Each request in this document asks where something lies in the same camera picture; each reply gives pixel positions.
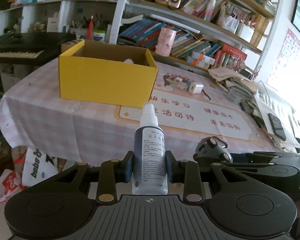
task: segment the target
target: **phone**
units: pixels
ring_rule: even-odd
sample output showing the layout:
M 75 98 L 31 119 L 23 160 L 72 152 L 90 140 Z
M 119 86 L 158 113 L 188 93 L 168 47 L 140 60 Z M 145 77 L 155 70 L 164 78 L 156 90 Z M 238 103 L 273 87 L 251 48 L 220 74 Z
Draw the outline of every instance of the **phone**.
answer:
M 280 119 L 276 116 L 274 116 L 273 114 L 268 114 L 269 116 L 269 120 L 273 129 L 273 133 L 274 135 L 276 135 L 277 137 L 279 137 L 282 141 L 285 141 L 287 139 L 282 124 L 280 122 Z

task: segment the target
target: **crosshair marking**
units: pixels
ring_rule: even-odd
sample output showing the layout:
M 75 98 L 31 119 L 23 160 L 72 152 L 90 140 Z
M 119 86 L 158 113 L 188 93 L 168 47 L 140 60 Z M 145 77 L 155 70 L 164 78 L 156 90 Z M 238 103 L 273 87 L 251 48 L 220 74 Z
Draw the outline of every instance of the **crosshair marking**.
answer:
M 153 198 L 147 198 L 146 201 L 147 201 L 148 203 L 152 203 L 152 202 L 154 201 L 154 199 L 153 199 Z

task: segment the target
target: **carton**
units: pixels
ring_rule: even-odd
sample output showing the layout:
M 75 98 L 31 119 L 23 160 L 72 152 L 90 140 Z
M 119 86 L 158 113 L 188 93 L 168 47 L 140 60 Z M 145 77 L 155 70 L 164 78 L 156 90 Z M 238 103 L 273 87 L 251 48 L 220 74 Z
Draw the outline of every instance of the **carton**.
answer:
M 123 61 L 132 59 L 134 64 Z M 148 49 L 80 41 L 59 56 L 61 98 L 142 108 L 158 68 Z

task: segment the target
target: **pink cup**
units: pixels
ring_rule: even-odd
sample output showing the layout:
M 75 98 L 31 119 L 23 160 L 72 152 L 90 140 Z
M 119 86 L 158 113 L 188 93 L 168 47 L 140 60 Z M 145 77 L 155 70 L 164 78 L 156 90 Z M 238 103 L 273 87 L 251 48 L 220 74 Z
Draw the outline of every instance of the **pink cup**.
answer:
M 161 28 L 158 38 L 158 44 L 155 47 L 156 54 L 164 57 L 168 57 L 170 55 L 176 33 L 177 32 L 173 30 L 164 27 Z

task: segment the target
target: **red marker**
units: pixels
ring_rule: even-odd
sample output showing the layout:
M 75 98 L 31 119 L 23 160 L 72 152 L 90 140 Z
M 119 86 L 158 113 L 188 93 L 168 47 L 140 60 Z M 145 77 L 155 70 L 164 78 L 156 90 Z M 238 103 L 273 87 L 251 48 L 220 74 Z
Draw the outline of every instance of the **red marker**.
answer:
M 92 39 L 93 36 L 92 31 L 93 31 L 93 16 L 91 16 L 91 19 L 89 21 L 87 39 Z

